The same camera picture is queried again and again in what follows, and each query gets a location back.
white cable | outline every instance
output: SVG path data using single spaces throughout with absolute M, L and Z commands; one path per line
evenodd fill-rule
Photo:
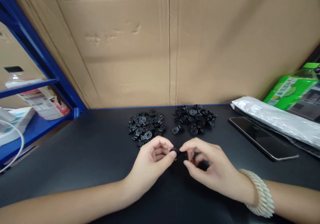
M 266 218 L 272 217 L 274 213 L 274 206 L 273 206 L 272 196 L 270 194 L 270 190 L 267 188 L 267 185 L 259 176 L 257 176 L 251 171 L 247 171 L 245 169 L 239 169 L 239 172 L 245 174 L 247 177 L 250 178 L 250 180 L 256 186 L 258 196 L 259 196 L 258 205 L 254 207 L 246 204 L 247 208 L 258 216 L 263 216 Z
M 4 121 L 4 120 L 0 120 L 0 122 L 3 122 L 3 123 L 5 123 L 5 124 L 11 126 L 14 130 L 16 130 L 16 131 L 18 132 L 18 134 L 19 134 L 20 137 L 21 137 L 21 147 L 20 147 L 20 150 L 19 150 L 18 154 L 15 156 L 15 158 L 12 159 L 12 161 L 11 161 L 8 165 L 6 165 L 5 168 L 3 168 L 3 169 L 0 171 L 0 173 L 1 173 L 1 172 L 5 171 L 12 163 L 14 163 L 14 162 L 18 159 L 18 157 L 20 156 L 20 154 L 21 154 L 21 152 L 22 152 L 22 150 L 23 150 L 23 147 L 24 147 L 24 137 L 23 137 L 23 134 L 21 133 L 21 131 L 20 131 L 18 128 L 16 128 L 14 125 L 12 125 L 11 123 L 6 122 L 6 121 Z

cardboard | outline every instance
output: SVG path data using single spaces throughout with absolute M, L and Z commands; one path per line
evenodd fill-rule
M 20 66 L 30 77 L 46 79 L 43 73 L 15 39 L 9 29 L 0 22 L 0 90 L 7 89 L 5 83 L 10 78 L 10 74 L 4 70 L 6 66 Z M 0 99 L 0 107 L 22 108 L 29 105 L 20 97 L 14 95 Z
M 262 99 L 320 38 L 320 0 L 16 1 L 89 108 Z

hand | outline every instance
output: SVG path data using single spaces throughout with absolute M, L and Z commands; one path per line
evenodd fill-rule
M 235 169 L 221 147 L 193 138 L 185 142 L 180 151 L 187 151 L 189 160 L 183 163 L 198 182 L 234 200 L 249 205 L 257 204 L 254 184 L 246 175 Z M 199 154 L 193 160 L 195 152 Z M 204 160 L 210 164 L 207 171 L 197 168 Z
M 139 195 L 138 198 L 171 166 L 177 156 L 175 151 L 170 152 L 172 148 L 173 144 L 161 136 L 153 138 L 141 147 L 131 172 L 124 180 L 131 191 Z

bracelet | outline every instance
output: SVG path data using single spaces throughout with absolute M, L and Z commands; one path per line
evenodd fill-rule
M 247 208 L 258 216 L 263 216 L 266 218 L 272 217 L 274 213 L 274 206 L 272 196 L 270 194 L 270 190 L 267 188 L 267 185 L 260 177 L 251 171 L 239 169 L 239 172 L 250 178 L 255 185 L 259 196 L 259 204 L 256 207 L 246 204 Z

blue shelf frame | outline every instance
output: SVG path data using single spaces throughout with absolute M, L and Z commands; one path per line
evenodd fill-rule
M 49 53 L 37 32 L 25 17 L 15 0 L 0 0 L 0 22 L 5 24 L 34 63 L 46 76 L 47 80 L 27 86 L 1 90 L 0 98 L 12 96 L 44 86 L 53 86 L 71 113 L 58 120 L 46 121 L 35 114 L 24 132 L 25 148 L 44 134 L 64 122 L 73 120 L 87 110 L 81 98 L 74 90 L 52 55 Z M 20 139 L 0 147 L 0 165 L 14 157 L 20 149 Z

